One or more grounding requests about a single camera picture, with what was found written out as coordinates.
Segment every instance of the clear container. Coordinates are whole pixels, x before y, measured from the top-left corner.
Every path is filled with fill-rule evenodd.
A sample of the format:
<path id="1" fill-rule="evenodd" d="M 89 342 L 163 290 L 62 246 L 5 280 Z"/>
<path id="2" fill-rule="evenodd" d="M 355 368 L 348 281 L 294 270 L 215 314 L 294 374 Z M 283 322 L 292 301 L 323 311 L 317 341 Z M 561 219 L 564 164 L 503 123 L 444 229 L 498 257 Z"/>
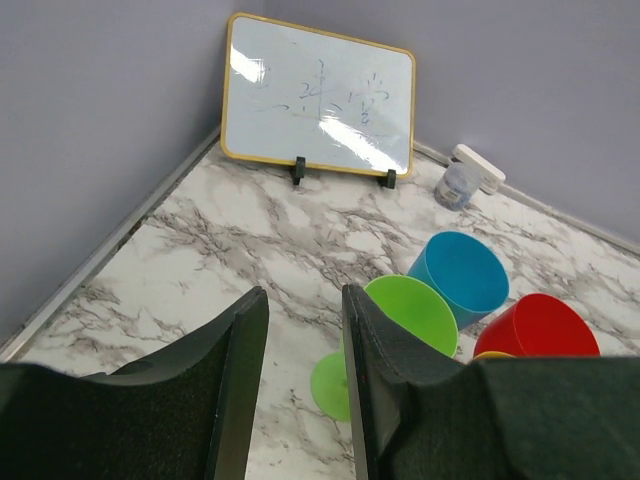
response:
<path id="1" fill-rule="evenodd" d="M 443 207 L 461 210 L 481 184 L 482 175 L 476 169 L 464 163 L 452 163 L 436 185 L 433 196 Z"/>

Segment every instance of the green cup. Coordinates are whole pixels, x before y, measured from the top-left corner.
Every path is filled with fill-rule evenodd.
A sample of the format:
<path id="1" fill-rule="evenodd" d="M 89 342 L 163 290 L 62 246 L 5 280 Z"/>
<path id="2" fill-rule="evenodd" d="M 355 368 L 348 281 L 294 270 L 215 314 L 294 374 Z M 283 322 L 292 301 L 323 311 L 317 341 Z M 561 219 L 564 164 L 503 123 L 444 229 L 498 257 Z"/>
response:
<path id="1" fill-rule="evenodd" d="M 447 302 L 430 286 L 404 275 L 385 275 L 364 290 L 391 320 L 442 354 L 453 357 L 458 327 Z M 316 405 L 341 422 L 351 419 L 344 349 L 320 360 L 311 373 L 311 394 Z"/>

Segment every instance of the red cup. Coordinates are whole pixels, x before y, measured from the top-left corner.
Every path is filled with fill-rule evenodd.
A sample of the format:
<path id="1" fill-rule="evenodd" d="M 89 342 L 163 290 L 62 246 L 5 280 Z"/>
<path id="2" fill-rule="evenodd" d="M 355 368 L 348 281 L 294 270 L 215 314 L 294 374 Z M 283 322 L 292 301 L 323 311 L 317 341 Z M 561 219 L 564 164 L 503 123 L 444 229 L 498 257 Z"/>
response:
<path id="1" fill-rule="evenodd" d="M 522 297 L 484 329 L 473 356 L 491 350 L 516 357 L 600 355 L 580 315 L 544 293 Z"/>

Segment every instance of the floor trim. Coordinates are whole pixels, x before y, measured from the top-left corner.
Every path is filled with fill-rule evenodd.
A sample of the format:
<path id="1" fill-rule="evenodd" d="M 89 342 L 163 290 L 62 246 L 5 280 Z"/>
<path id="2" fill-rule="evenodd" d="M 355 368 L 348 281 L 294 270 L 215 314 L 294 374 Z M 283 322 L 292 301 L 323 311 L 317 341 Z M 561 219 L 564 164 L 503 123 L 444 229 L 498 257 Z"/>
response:
<path id="1" fill-rule="evenodd" d="M 87 280 L 95 276 L 115 253 L 140 228 L 142 221 L 165 197 L 173 191 L 175 185 L 187 175 L 191 169 L 206 155 L 220 136 L 218 126 L 180 166 L 171 172 L 158 187 L 136 208 L 127 219 L 93 252 L 87 261 L 51 296 L 49 300 L 32 315 L 22 330 L 17 332 L 0 349 L 0 362 L 7 362 L 16 357 L 29 340 L 44 326 L 61 308 L 73 298 L 73 294 Z"/>
<path id="2" fill-rule="evenodd" d="M 413 149 L 416 152 L 422 153 L 424 156 L 433 160 L 434 162 L 447 166 L 449 165 L 449 158 L 447 155 L 437 151 L 434 148 L 429 147 L 423 143 L 414 141 Z M 640 245 L 636 243 L 629 242 L 624 238 L 617 237 L 601 228 L 598 228 L 590 223 L 585 222 L 584 220 L 580 220 L 579 218 L 572 217 L 571 215 L 567 215 L 566 213 L 560 212 L 555 208 L 543 203 L 535 198 L 530 197 L 529 195 L 521 192 L 513 188 L 510 185 L 502 185 L 500 187 L 500 193 L 503 195 L 516 200 L 517 202 L 522 203 L 528 207 L 533 208 L 534 210 L 538 210 L 546 215 L 562 220 L 563 222 L 568 223 L 569 225 L 578 228 L 584 232 L 587 232 L 595 237 L 598 237 L 606 242 L 611 243 L 612 245 L 626 250 L 627 252 L 631 252 L 635 255 L 640 255 Z"/>

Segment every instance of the marble floor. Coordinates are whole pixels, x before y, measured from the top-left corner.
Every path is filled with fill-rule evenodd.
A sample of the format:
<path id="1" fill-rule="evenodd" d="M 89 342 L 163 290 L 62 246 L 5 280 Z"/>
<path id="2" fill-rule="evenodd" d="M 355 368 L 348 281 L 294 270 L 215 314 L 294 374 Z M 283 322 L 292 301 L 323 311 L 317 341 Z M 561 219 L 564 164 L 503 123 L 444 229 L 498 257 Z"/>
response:
<path id="1" fill-rule="evenodd" d="M 478 193 L 449 212 L 432 197 L 442 171 L 417 156 L 396 190 L 327 172 L 294 189 L 283 169 L 226 159 L 216 146 L 22 360 L 110 372 L 262 285 L 271 324 L 247 479 L 352 479 L 350 427 L 322 415 L 309 391 L 313 366 L 338 347 L 340 288 L 406 273 L 429 237 L 448 229 L 502 259 L 507 306 L 553 294 L 588 321 L 604 354 L 640 353 L 640 259 L 500 194 Z M 458 358 L 470 358 L 489 320 L 461 334 Z"/>

